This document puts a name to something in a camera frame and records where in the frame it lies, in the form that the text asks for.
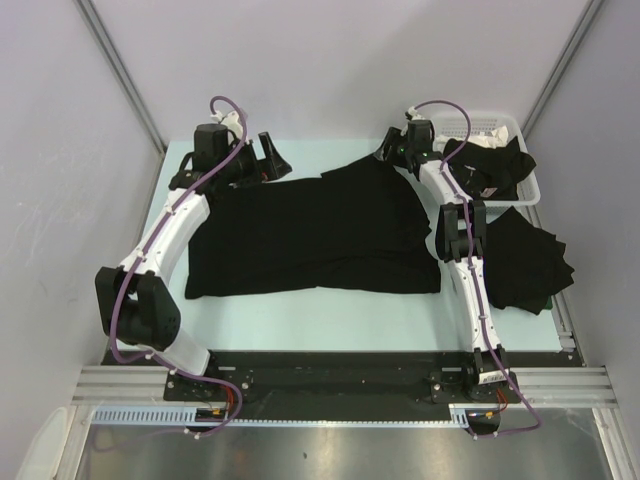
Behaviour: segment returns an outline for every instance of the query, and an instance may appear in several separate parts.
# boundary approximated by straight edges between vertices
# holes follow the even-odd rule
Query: white basket
[[[469,112],[469,117],[471,118],[471,135],[477,135],[481,132],[488,133],[506,125],[509,130],[509,140],[517,136],[520,150],[528,152],[518,122],[514,118],[493,112]],[[464,138],[467,133],[467,122],[460,113],[440,113],[428,118],[433,122],[436,135]],[[444,145],[442,142],[436,142],[435,148],[443,151]],[[531,172],[527,178],[518,184],[517,191],[518,200],[485,200],[485,204],[488,209],[502,209],[512,206],[523,207],[537,204],[540,201],[540,188],[538,188],[536,174]]]

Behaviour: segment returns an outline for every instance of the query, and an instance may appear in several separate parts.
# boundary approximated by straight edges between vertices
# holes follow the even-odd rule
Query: black bracket
[[[102,329],[108,336],[116,296],[125,277],[122,267],[102,267],[95,278]],[[180,329],[180,310],[162,278],[134,274],[120,308],[116,337],[129,345],[164,351]]]
[[[502,345],[498,345],[497,348],[493,351],[496,354],[502,367],[505,370],[509,369],[509,359],[507,358],[507,353],[502,348]],[[480,383],[480,376],[483,374],[487,374],[488,372],[496,372],[502,376],[498,365],[493,359],[493,355],[491,352],[481,352],[480,349],[476,348],[473,352],[473,366],[470,369],[469,380],[472,385],[477,385]]]
[[[465,368],[458,371],[438,371],[429,374],[431,401],[435,404],[475,403],[495,404],[498,390],[509,403],[520,403],[520,398],[511,390],[506,381],[473,384]],[[509,372],[509,378],[518,385],[516,374]]]
[[[442,154],[433,150],[434,140],[435,129],[429,120],[411,120],[404,136],[399,129],[389,128],[374,156],[396,167],[406,168],[418,178],[421,165],[442,159]]]
[[[243,401],[245,403],[251,402],[254,383],[254,375],[251,369],[221,370],[218,368],[215,355],[211,354],[209,365],[203,376],[233,383],[242,392]],[[180,374],[174,375],[169,372],[162,398],[167,402],[201,401],[206,403],[225,401],[227,396],[219,384],[192,380]]]
[[[487,241],[487,209],[481,200],[469,202],[469,218],[473,235],[473,252],[477,257],[484,255]],[[444,262],[459,262],[469,254],[469,238],[465,229],[458,228],[458,220],[464,219],[461,204],[447,203],[440,206],[436,230],[436,252]]]
[[[236,141],[229,142],[231,130],[224,125],[198,125],[193,134],[193,152],[185,155],[180,170],[173,177],[169,188],[189,188],[208,171],[219,165],[237,145]],[[268,132],[258,134],[265,158],[258,160],[251,140],[247,141],[236,157],[220,173],[215,176],[217,184],[223,187],[250,186],[269,182],[291,173],[292,168],[278,153]],[[187,170],[191,161],[192,170]],[[197,193],[211,193],[208,185],[202,185]]]

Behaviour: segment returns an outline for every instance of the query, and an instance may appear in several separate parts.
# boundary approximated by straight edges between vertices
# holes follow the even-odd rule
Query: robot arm
[[[212,119],[215,123],[197,127],[194,151],[185,156],[171,180],[167,201],[149,232],[117,268],[103,267],[95,279],[100,317],[107,335],[116,298],[125,277],[131,275],[119,309],[116,337],[152,351],[166,363],[193,375],[205,372],[210,354],[181,328],[180,310],[168,289],[173,269],[192,235],[209,216],[210,205],[225,190],[275,180],[291,172],[291,166],[278,154],[265,132],[259,134],[265,153],[263,160],[256,158],[249,141],[232,163],[189,191],[206,172],[228,157],[243,134],[236,112],[226,116],[216,113]],[[191,170],[186,169],[189,160]]]
[[[463,308],[469,332],[467,350],[473,354],[473,384],[502,382],[504,374],[490,354],[492,350],[503,366],[507,365],[506,354],[491,318],[484,283],[484,202],[469,197],[443,163],[442,155],[433,151],[435,131],[432,123],[417,114],[415,109],[409,109],[407,119],[409,122],[403,130],[389,129],[376,156],[412,172],[440,205],[436,251],[449,270]],[[467,223],[470,224],[469,230],[466,225],[461,227]]]

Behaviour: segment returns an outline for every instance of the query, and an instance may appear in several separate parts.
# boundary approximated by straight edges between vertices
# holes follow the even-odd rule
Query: fabric
[[[429,219],[410,184],[373,156],[321,178],[229,192],[189,243],[186,298],[317,286],[440,291]]]
[[[436,144],[445,145],[452,138],[455,140],[462,140],[462,138],[458,137],[437,135]],[[509,142],[509,130],[506,125],[503,125],[495,130],[491,130],[489,133],[481,132],[479,135],[470,135],[468,142],[484,148],[505,147]]]
[[[444,147],[444,155],[447,156],[461,143],[449,140]],[[467,143],[449,161],[453,177],[476,200],[518,200],[516,187],[535,166],[531,155],[520,151],[517,137],[506,147],[483,148]]]
[[[540,313],[549,296],[573,284],[564,243],[531,225],[515,208],[487,225],[485,284],[489,302]]]

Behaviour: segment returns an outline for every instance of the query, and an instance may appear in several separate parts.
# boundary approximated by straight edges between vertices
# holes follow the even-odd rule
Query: light blue table surface
[[[274,143],[293,166],[281,181],[319,176],[374,151],[372,140],[278,141]],[[145,229],[159,215],[171,177],[190,141],[171,142]],[[256,151],[262,152],[259,144]],[[407,175],[429,215],[427,245],[435,256],[437,205],[428,190]],[[462,350],[469,333],[460,319],[452,280],[441,264],[442,292],[397,295],[357,290],[314,288],[295,292],[207,297],[186,300],[187,251],[175,268],[169,289],[189,334],[213,350],[268,351],[438,351]],[[550,311],[536,316],[515,308],[491,309],[504,347],[512,351],[561,349]]]

